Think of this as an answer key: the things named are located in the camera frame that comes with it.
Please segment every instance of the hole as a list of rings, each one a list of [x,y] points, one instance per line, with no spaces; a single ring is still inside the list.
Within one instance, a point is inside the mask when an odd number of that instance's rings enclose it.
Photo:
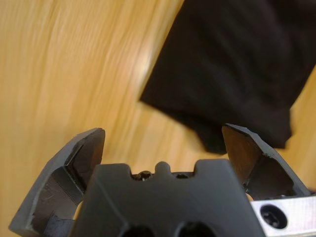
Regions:
[[[151,229],[146,226],[131,227],[122,237],[155,237]]]
[[[276,229],[284,229],[287,226],[287,218],[285,214],[276,206],[262,206],[260,209],[260,214],[268,225]]]
[[[188,222],[181,229],[179,237],[215,237],[215,234],[201,222]]]
[[[177,175],[176,175],[176,178],[177,178],[177,179],[188,179],[189,177],[188,177],[188,175],[186,175],[186,174],[177,174]]]
[[[142,171],[139,174],[136,174],[134,176],[134,179],[137,180],[137,181],[145,181],[145,180],[151,178],[152,175],[153,174],[151,172],[149,172],[149,171]]]

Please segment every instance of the black fabric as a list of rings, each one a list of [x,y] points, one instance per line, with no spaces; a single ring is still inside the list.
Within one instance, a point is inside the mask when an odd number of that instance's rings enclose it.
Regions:
[[[225,153],[221,126],[248,127],[276,148],[316,63],[316,1],[186,0],[141,101]]]

